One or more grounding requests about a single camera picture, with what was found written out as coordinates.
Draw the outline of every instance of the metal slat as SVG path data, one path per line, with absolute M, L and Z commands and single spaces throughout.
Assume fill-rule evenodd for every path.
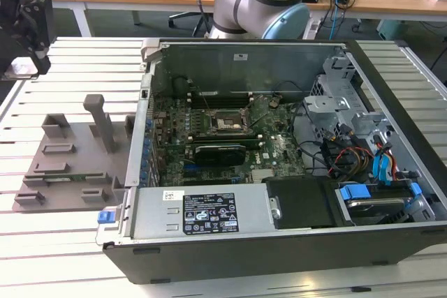
M 104 103 L 103 109 L 107 113 L 134 113 L 137 103 Z M 82 103 L 25 103 L 13 106 L 11 112 L 14 114 L 48 114 L 48 113 L 64 113 L 64 114 L 89 114 L 84 109 Z
M 0 249 L 11 246 L 21 248 L 25 246 L 54 246 L 59 244 L 88 244 L 95 241 L 96 232 L 58 232 L 33 234 L 0 235 Z
M 0 158 L 0 174 L 26 174 L 33 158 Z
M 414 72 L 415 67 L 413 65 L 408 66 L 376 66 L 377 71 L 380 73 L 404 73 L 407 71 Z
M 2 272 L 0 285 L 123 276 L 123 273 L 105 255 L 0 260 L 0 268 L 8 270 Z
M 140 49 L 142 40 L 57 40 L 51 48 L 133 48 Z
M 369 59 L 375 66 L 412 66 L 413 63 L 406 57 L 372 57 Z
M 142 73 L 48 73 L 39 82 L 141 82 Z
M 386 81 L 386 84 L 392 90 L 433 90 L 433 85 L 430 82 L 400 82 L 400 81 Z
M 400 103 L 407 111 L 412 110 L 447 110 L 447 101 L 445 100 L 401 100 Z M 379 109 L 379 103 L 373 100 L 371 105 L 374 109 Z
M 417 127 L 421 132 L 430 134 L 430 133 L 447 133 L 447 121 L 445 123 L 437 123 L 433 124 L 432 122 L 416 122 Z
M 0 192 L 18 191 L 22 186 L 22 180 L 23 180 L 22 174 L 0 176 Z
M 445 147 L 447 146 L 447 136 L 446 134 L 424 134 L 428 142 L 433 147 Z
M 96 219 L 98 211 L 59 212 L 36 214 L 0 214 L 0 235 L 26 234 L 30 232 L 55 232 L 58 230 L 95 230 L 98 227 Z
M 96 243 L 89 244 L 60 244 L 43 246 L 15 246 L 10 245 L 0 248 L 0 261 L 12 260 L 15 258 L 39 258 L 48 256 L 68 256 L 73 254 L 93 255 L 102 253 L 102 248 Z
M 434 147 L 433 148 L 441 160 L 447 160 L 447 147 Z
M 107 103 L 118 102 L 136 102 L 140 91 L 133 92 L 102 92 L 93 91 L 91 94 L 102 94 Z M 84 102 L 85 92 L 22 92 L 17 95 L 15 101 L 22 103 L 82 103 Z
M 427 78 L 425 78 L 422 73 L 416 71 L 414 73 L 381 73 L 380 75 L 384 80 L 391 80 L 391 81 L 403 81 L 403 82 L 427 81 Z
M 141 56 L 50 56 L 52 67 L 55 64 L 135 64 L 141 63 Z
M 48 56 L 135 56 L 139 53 L 140 48 L 51 48 Z
M 111 114 L 110 120 L 112 122 L 124 121 L 127 114 Z M 65 118 L 69 123 L 72 122 L 93 122 L 93 118 L 88 114 L 66 114 Z M 43 120 L 45 119 L 44 114 L 29 114 L 29 115 L 17 115 L 14 117 L 10 115 L 5 117 L 1 125 L 2 127 L 41 127 Z
M 27 82 L 22 92 L 85 92 L 91 91 L 139 91 L 140 82 L 89 82 L 88 85 L 81 82 Z
M 373 100 L 374 96 L 372 95 L 371 91 L 369 89 L 364 89 L 362 88 L 363 91 L 365 92 L 365 95 L 368 99 Z M 394 91 L 393 92 L 394 95 L 396 96 L 397 99 L 399 100 L 404 100 L 404 99 L 441 99 L 442 96 L 441 94 L 439 94 L 438 91 L 436 90 L 399 90 L 399 91 Z
M 23 128 L 13 128 L 15 130 L 23 130 Z M 1 143 L 1 142 L 14 142 L 17 141 L 20 137 L 10 136 L 9 139 L 7 137 L 3 137 L 4 132 L 7 130 L 0 130 L 0 158 L 14 158 L 14 157 L 33 157 L 36 153 L 40 139 L 32 139 L 33 142 L 20 142 L 20 143 Z
M 52 64 L 49 73 L 134 73 L 140 64 Z
M 365 51 L 366 56 L 368 56 L 368 57 L 402 57 L 402 53 L 400 50 L 382 51 L 382 50 L 366 50 L 365 48 L 363 48 L 363 49 Z
M 387 51 L 400 51 L 398 46 L 392 45 L 392 44 L 380 45 L 380 44 L 368 42 L 368 43 L 359 43 L 359 46 L 361 46 L 361 48 L 366 52 L 371 52 L 371 51 L 383 52 L 386 50 Z

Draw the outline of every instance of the office chair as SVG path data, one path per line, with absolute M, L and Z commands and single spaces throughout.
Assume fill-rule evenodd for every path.
M 175 28 L 175 23 L 174 23 L 175 19 L 180 19 L 182 17 L 193 17 L 196 15 L 200 16 L 200 19 L 198 20 L 198 23 L 197 23 L 196 27 L 194 27 L 194 30 L 193 30 L 193 38 L 195 38 L 198 30 L 203 25 L 202 15 L 198 12 L 183 12 L 183 13 L 171 15 L 168 19 L 168 26 L 169 26 L 169 28 Z

